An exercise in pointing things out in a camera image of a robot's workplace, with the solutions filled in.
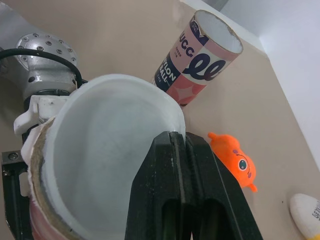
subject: metal screw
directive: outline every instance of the metal screw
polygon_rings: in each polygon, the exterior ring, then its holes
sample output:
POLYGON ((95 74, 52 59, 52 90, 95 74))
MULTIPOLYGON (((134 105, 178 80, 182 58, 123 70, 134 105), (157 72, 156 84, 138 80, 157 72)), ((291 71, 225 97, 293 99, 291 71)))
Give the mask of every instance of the metal screw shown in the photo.
POLYGON ((11 176, 11 172, 10 171, 2 171, 2 174, 5 177, 10 177, 11 176))
POLYGON ((12 152, 9 154, 8 158, 12 161, 17 160, 19 158, 19 155, 16 152, 12 152))
POLYGON ((28 79, 28 82, 29 83, 32 83, 34 80, 36 80, 36 78, 34 76, 31 76, 29 79, 28 79))

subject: orange plush toy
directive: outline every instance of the orange plush toy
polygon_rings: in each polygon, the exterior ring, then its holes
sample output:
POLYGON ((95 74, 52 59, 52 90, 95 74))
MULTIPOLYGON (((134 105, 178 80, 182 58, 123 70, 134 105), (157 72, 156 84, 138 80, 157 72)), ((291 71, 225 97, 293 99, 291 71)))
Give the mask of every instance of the orange plush toy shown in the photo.
POLYGON ((240 143, 230 135, 208 133, 210 146, 215 155, 237 179, 240 187, 249 187, 253 192, 258 189, 254 185, 256 167, 250 157, 240 149, 240 143))

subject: white paper cup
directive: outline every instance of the white paper cup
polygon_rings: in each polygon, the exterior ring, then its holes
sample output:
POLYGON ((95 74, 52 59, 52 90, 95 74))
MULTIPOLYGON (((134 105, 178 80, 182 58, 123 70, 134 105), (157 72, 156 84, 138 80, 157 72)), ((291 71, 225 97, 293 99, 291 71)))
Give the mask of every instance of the white paper cup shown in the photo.
POLYGON ((132 181, 153 138, 185 136, 179 105, 139 78, 100 76, 77 90, 45 141, 42 180, 55 212, 87 240, 123 240, 132 181))

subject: white object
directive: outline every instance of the white object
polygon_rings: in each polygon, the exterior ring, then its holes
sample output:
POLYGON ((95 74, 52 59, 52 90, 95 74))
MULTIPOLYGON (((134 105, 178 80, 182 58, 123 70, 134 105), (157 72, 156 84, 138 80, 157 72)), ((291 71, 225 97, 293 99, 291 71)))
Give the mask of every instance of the white object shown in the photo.
POLYGON ((308 240, 320 240, 320 201, 302 193, 290 200, 292 218, 308 240))
POLYGON ((153 139, 185 138, 184 116, 139 78, 104 75, 79 88, 48 131, 42 178, 55 211, 87 240, 123 240, 132 181, 153 139))
POLYGON ((68 99, 69 96, 32 95, 29 109, 13 123, 14 133, 22 135, 32 126, 45 123, 58 114, 68 99))

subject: white wall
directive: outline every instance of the white wall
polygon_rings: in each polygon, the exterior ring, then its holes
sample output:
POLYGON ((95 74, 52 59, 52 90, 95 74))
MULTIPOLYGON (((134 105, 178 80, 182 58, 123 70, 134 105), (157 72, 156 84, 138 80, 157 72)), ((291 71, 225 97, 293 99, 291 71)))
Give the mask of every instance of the white wall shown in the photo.
POLYGON ((229 0, 221 12, 260 37, 320 169, 320 1, 229 0))

